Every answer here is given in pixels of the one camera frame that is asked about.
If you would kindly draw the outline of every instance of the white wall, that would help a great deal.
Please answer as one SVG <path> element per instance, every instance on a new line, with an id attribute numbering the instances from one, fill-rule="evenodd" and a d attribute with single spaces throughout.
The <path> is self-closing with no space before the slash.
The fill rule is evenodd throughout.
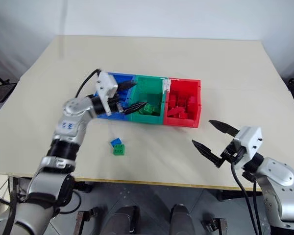
<path id="1" fill-rule="evenodd" d="M 0 0 L 3 79 L 55 34 L 262 40 L 280 75 L 294 75 L 294 0 Z"/>

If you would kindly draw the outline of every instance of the green bin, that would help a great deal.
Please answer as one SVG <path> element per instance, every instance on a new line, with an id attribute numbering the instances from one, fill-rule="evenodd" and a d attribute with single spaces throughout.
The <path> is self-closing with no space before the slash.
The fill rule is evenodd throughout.
<path id="1" fill-rule="evenodd" d="M 133 87 L 129 104 L 136 102 L 148 102 L 148 104 L 159 108 L 160 113 L 144 115 L 135 112 L 129 115 L 129 121 L 143 122 L 150 124 L 162 124 L 163 113 L 166 101 L 166 92 L 163 91 L 163 82 L 167 78 L 136 75 L 136 86 Z"/>

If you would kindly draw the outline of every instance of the gray floor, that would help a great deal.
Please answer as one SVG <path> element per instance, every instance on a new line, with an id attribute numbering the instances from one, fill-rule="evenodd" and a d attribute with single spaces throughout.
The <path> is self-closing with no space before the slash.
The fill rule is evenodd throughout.
<path id="1" fill-rule="evenodd" d="M 168 235 L 170 210 L 176 203 L 184 204 L 191 212 L 198 235 L 218 234 L 204 230 L 201 222 L 206 217 L 226 218 L 229 235 L 252 235 L 250 222 L 244 199 L 220 202 L 216 199 L 216 190 L 201 188 L 181 188 L 166 186 L 149 186 L 133 184 L 95 183 L 89 194 L 81 193 L 80 211 L 87 211 L 100 206 L 106 209 L 104 224 L 109 215 L 125 205 L 137 205 L 141 209 L 141 234 Z M 265 215 L 262 196 L 257 197 L 263 234 L 269 235 L 270 229 Z M 78 204 L 76 195 L 63 211 L 69 211 Z M 58 215 L 51 220 L 45 235 L 72 235 L 74 232 L 76 213 Z M 83 235 L 96 235 L 100 225 L 91 219 L 85 222 Z"/>

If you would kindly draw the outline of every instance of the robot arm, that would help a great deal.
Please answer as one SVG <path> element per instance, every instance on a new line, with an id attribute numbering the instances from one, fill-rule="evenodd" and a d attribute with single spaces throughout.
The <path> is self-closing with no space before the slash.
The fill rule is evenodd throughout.
<path id="1" fill-rule="evenodd" d="M 72 198 L 74 177 L 71 173 L 75 170 L 76 154 L 87 124 L 99 114 L 130 114 L 146 104 L 140 102 L 128 108 L 120 105 L 117 91 L 134 85 L 130 82 L 117 84 L 113 76 L 100 71 L 96 83 L 98 96 L 76 97 L 64 104 L 50 149 L 28 186 L 25 202 L 15 205 L 15 216 L 11 217 L 9 210 L 0 216 L 0 235 L 42 235 L 45 232 L 50 219 Z"/>
<path id="2" fill-rule="evenodd" d="M 218 130 L 234 137 L 220 155 L 211 153 L 203 144 L 193 141 L 195 147 L 218 168 L 228 161 L 235 169 L 242 168 L 244 177 L 255 177 L 260 186 L 271 234 L 294 235 L 294 170 L 287 164 L 257 153 L 263 138 L 259 127 L 243 127 L 240 131 L 230 125 L 211 120 Z"/>

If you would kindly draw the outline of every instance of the plastic bin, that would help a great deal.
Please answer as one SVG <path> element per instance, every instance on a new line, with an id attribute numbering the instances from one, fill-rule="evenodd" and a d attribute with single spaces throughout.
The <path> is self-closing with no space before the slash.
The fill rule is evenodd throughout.
<path id="1" fill-rule="evenodd" d="M 171 85 L 166 96 L 163 124 L 197 128 L 201 112 L 200 80 L 169 79 Z M 168 116 L 168 110 L 174 115 Z"/>
<path id="2" fill-rule="evenodd" d="M 136 102 L 148 102 L 157 112 L 149 115 L 135 112 L 129 115 L 129 121 L 150 124 L 163 123 L 166 93 L 163 91 L 162 84 L 165 79 L 167 78 L 136 75 L 137 85 L 133 87 L 129 105 Z"/>
<path id="3" fill-rule="evenodd" d="M 117 83 L 122 83 L 126 81 L 131 81 L 135 79 L 135 75 L 132 74 L 123 74 L 123 73 L 114 73 L 114 72 L 109 72 L 110 75 L 114 76 L 114 79 L 116 80 Z M 133 88 L 123 91 L 123 92 L 118 92 L 120 96 L 120 102 L 122 102 L 123 107 L 128 106 L 128 102 L 130 99 L 131 91 Z M 120 114 L 120 113 L 113 113 L 110 116 L 107 116 L 106 114 L 100 114 L 98 115 L 98 118 L 105 118 L 105 119 L 113 119 L 113 120 L 122 120 L 122 121 L 128 121 L 128 115 Z"/>

